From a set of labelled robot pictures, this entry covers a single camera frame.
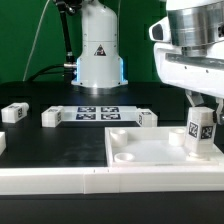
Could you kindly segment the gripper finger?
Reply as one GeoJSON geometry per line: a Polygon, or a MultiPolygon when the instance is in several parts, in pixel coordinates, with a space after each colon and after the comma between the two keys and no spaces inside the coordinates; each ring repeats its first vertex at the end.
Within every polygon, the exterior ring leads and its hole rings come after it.
{"type": "Polygon", "coordinates": [[[224,99],[216,98],[216,104],[215,121],[219,125],[224,125],[224,99]]]}
{"type": "Polygon", "coordinates": [[[202,95],[198,92],[186,90],[185,94],[192,107],[196,107],[204,103],[202,95]]]}

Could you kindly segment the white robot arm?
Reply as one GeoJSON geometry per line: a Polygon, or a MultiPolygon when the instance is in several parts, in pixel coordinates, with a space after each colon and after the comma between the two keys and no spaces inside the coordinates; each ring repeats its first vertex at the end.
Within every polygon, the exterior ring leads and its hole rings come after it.
{"type": "MultiPolygon", "coordinates": [[[[118,55],[116,14],[99,0],[53,0],[60,13],[65,80],[98,93],[127,83],[118,55]]],[[[157,74],[183,88],[193,106],[216,98],[224,124],[224,0],[165,0],[167,16],[149,28],[157,74]]]]}

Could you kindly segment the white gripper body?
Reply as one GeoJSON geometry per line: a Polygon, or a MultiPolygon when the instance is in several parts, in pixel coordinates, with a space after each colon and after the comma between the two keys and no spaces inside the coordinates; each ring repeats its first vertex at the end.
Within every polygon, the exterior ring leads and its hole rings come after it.
{"type": "Polygon", "coordinates": [[[157,74],[166,84],[224,98],[224,42],[210,45],[206,57],[190,58],[168,43],[154,45],[157,74]]]}

